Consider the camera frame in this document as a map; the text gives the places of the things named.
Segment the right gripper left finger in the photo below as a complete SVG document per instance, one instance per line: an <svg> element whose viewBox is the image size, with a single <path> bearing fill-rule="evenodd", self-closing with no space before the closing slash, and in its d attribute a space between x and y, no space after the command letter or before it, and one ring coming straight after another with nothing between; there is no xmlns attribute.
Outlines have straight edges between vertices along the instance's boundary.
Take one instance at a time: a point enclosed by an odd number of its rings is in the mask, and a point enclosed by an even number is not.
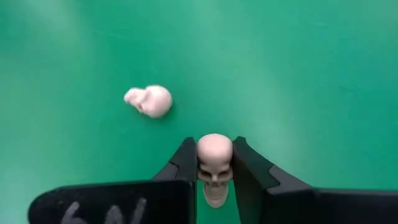
<svg viewBox="0 0 398 224"><path fill-rule="evenodd" d="M30 204L29 224L197 224L197 152L185 138L151 179L67 185Z"/></svg>

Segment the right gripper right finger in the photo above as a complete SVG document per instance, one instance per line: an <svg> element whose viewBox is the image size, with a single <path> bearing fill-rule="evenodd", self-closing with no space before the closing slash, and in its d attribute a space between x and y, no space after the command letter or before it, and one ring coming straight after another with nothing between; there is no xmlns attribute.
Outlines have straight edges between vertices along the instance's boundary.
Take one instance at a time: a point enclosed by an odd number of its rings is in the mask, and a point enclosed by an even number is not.
<svg viewBox="0 0 398 224"><path fill-rule="evenodd" d="M398 190L311 186L241 136L233 142L233 182L241 224L398 224Z"/></svg>

